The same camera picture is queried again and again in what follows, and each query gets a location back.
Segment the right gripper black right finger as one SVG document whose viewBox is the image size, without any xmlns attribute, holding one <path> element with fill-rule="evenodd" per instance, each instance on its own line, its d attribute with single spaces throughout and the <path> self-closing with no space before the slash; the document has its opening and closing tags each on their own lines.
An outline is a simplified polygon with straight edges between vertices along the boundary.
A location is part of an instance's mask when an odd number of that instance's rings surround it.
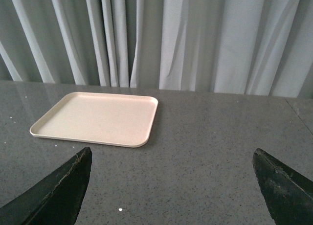
<svg viewBox="0 0 313 225">
<path fill-rule="evenodd" d="M 258 148 L 254 172 L 270 216 L 277 225 L 313 223 L 313 182 Z"/>
</svg>

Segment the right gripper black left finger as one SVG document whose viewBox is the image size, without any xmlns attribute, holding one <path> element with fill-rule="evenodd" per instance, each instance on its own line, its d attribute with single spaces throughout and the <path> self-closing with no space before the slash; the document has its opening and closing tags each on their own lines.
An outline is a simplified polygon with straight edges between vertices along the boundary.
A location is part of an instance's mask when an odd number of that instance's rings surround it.
<svg viewBox="0 0 313 225">
<path fill-rule="evenodd" d="M 85 147 L 0 209 L 2 225 L 73 225 L 89 184 L 92 152 Z"/>
</svg>

